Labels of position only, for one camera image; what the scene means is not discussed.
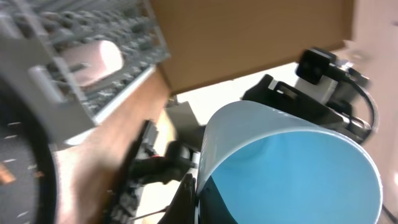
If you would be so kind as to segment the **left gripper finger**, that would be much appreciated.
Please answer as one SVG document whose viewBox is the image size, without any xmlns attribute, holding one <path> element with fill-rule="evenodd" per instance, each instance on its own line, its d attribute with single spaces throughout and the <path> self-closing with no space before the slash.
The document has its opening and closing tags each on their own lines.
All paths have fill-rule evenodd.
<svg viewBox="0 0 398 224">
<path fill-rule="evenodd" d="M 192 174 L 183 177 L 171 204 L 158 224 L 194 224 L 195 182 Z"/>
</svg>

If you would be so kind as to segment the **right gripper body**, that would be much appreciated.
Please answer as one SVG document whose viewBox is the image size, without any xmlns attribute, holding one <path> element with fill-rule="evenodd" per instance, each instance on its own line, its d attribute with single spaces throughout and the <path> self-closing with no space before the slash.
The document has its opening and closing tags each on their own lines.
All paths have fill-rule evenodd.
<svg viewBox="0 0 398 224">
<path fill-rule="evenodd" d="M 264 75 L 241 98 L 294 115 L 321 127 L 340 130 L 349 126 L 349 119 L 296 88 Z"/>
</svg>

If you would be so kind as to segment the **blue plastic cup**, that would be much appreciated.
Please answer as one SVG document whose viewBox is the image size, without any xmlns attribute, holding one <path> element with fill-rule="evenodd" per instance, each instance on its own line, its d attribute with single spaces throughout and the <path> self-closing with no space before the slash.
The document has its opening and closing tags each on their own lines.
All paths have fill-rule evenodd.
<svg viewBox="0 0 398 224">
<path fill-rule="evenodd" d="M 349 137 L 253 101 L 206 125 L 197 193 L 214 184 L 238 223 L 376 223 L 379 171 Z"/>
</svg>

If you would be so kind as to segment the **pink plastic cup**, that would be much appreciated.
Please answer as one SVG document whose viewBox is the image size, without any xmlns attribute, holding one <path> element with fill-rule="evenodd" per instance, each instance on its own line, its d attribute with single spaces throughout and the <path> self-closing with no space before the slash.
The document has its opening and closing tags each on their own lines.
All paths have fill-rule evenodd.
<svg viewBox="0 0 398 224">
<path fill-rule="evenodd" d="M 73 73 L 78 86 L 90 86 L 122 69 L 123 55 L 119 47 L 108 40 L 96 40 L 60 53 L 67 65 L 87 64 Z"/>
</svg>

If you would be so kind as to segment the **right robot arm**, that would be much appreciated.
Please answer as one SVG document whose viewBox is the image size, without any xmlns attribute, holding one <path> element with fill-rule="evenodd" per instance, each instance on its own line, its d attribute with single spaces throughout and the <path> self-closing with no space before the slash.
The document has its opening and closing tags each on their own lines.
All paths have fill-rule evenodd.
<svg viewBox="0 0 398 224">
<path fill-rule="evenodd" d="M 317 85 L 313 85 L 300 77 L 294 86 L 290 86 L 266 74 L 245 91 L 241 99 L 270 106 L 364 144 L 379 125 L 376 102 L 367 91 L 369 78 L 344 59 L 332 63 L 331 69 L 344 73 L 349 82 L 323 76 Z M 369 121 L 355 115 L 353 101 L 357 97 L 367 104 Z"/>
</svg>

